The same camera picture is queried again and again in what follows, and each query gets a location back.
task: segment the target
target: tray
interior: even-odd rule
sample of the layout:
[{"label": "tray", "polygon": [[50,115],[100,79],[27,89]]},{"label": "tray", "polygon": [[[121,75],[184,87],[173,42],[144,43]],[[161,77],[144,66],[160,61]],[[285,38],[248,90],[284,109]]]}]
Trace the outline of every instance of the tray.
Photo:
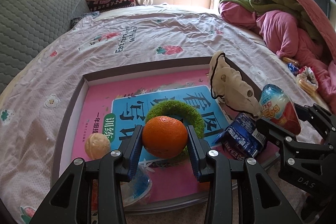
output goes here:
[{"label": "tray", "polygon": [[[174,98],[193,105],[202,114],[206,127],[205,139],[212,143],[236,113],[211,98],[208,88],[211,57],[172,59],[129,65],[83,75],[64,115],[56,142],[52,167],[53,185],[72,160],[85,153],[85,139],[91,133],[102,133],[104,118],[116,117],[111,148],[118,148],[123,138],[132,134],[136,124],[144,124],[152,105]],[[228,60],[232,68],[238,69]],[[257,99],[261,90],[244,73],[242,79],[252,86]],[[221,145],[213,149],[230,157]],[[269,143],[257,160],[266,169],[279,159],[278,148]],[[208,186],[193,176],[188,160],[170,163],[143,150],[140,157],[152,180],[151,195],[146,204],[141,201],[125,207],[126,213],[146,214],[170,211],[205,202]]]}]

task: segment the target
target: orange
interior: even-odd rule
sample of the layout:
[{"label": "orange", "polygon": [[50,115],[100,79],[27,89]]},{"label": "orange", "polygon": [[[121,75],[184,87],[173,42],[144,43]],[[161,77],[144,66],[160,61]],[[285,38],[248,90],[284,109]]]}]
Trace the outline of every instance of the orange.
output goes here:
[{"label": "orange", "polygon": [[142,144],[153,156],[170,159],[179,155],[188,142],[188,132],[179,120],[167,116],[150,119],[142,130]]}]

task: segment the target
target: bed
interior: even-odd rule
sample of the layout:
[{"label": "bed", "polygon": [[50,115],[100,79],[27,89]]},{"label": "bed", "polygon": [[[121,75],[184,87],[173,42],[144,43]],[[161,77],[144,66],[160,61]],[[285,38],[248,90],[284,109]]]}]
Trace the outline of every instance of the bed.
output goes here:
[{"label": "bed", "polygon": [[[130,29],[136,30],[134,39],[123,40]],[[90,45],[100,35],[109,35],[110,39]],[[165,46],[177,50],[159,51]],[[0,151],[0,197],[13,219],[25,222],[23,210],[37,209],[50,190],[58,130],[83,74],[157,60],[212,56],[218,50],[223,50],[261,89],[267,83],[276,84],[298,104],[315,103],[261,37],[226,23],[205,8],[156,5],[112,10],[95,19],[83,18],[43,49],[0,96],[1,113],[7,113],[0,126],[0,141],[6,147]],[[48,104],[51,98],[55,104]],[[320,97],[316,100],[328,109]],[[321,137],[309,124],[302,123],[301,132],[299,141],[320,143]],[[279,179],[278,169],[276,164],[268,173],[299,212],[306,194]],[[200,211],[205,213],[205,205],[184,209],[181,218],[184,223],[201,223],[204,215]],[[172,222],[175,216],[170,216],[166,220],[161,218],[164,215],[153,217],[150,223]],[[128,223],[141,218],[128,216]]]}]

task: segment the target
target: snack bag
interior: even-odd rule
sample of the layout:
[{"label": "snack bag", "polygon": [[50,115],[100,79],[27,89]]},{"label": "snack bag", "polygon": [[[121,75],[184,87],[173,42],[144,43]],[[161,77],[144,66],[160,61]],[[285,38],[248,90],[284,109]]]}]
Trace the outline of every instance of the snack bag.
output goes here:
[{"label": "snack bag", "polygon": [[316,96],[316,90],[319,88],[319,82],[317,81],[314,71],[310,67],[302,67],[296,75],[296,82],[305,92],[310,96]]},{"label": "snack bag", "polygon": [[256,130],[255,121],[251,117],[245,113],[239,113],[213,143],[219,142],[234,159],[243,161],[247,158],[255,158],[265,148],[267,140]]},{"label": "snack bag", "polygon": [[267,84],[262,90],[259,103],[266,119],[295,135],[300,134],[301,126],[294,104],[282,89]]}]

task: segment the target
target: pink clothing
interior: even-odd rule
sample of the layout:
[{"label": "pink clothing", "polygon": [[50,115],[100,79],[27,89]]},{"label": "pink clothing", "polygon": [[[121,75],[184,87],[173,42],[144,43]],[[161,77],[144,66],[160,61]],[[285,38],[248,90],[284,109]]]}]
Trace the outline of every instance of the pink clothing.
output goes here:
[{"label": "pink clothing", "polygon": [[[302,59],[302,64],[306,66],[314,67],[314,71],[320,80],[319,84],[319,93],[322,98],[329,104],[332,113],[336,114],[336,33],[334,27],[331,25],[329,19],[320,9],[320,7],[316,4],[314,0],[297,0],[302,7],[307,11],[308,16],[311,21],[320,32],[322,37],[324,38],[331,55],[333,57],[333,61],[329,65],[321,62],[319,59],[319,54],[322,55],[321,52],[316,53],[316,49],[314,47],[310,47],[311,43],[307,42],[307,39],[302,38],[299,40],[299,48],[297,55],[295,56],[298,60]],[[307,42],[308,51],[305,48],[305,45],[302,43],[303,41]]]},{"label": "pink clothing", "polygon": [[336,111],[336,83],[333,85],[330,78],[331,71],[336,76],[336,65],[332,62],[328,68],[320,61],[323,46],[314,43],[305,30],[298,28],[298,21],[293,15],[273,10],[256,17],[256,13],[233,2],[221,3],[219,11],[226,22],[260,34],[267,47],[279,58],[294,58],[302,66],[313,67],[320,81],[318,91],[332,111]]},{"label": "pink clothing", "polygon": [[294,57],[299,47],[297,19],[283,11],[266,12],[257,19],[259,34],[279,58]]},{"label": "pink clothing", "polygon": [[219,5],[221,17],[228,23],[259,33],[256,22],[256,13],[251,13],[244,7],[234,2],[223,2]]}]

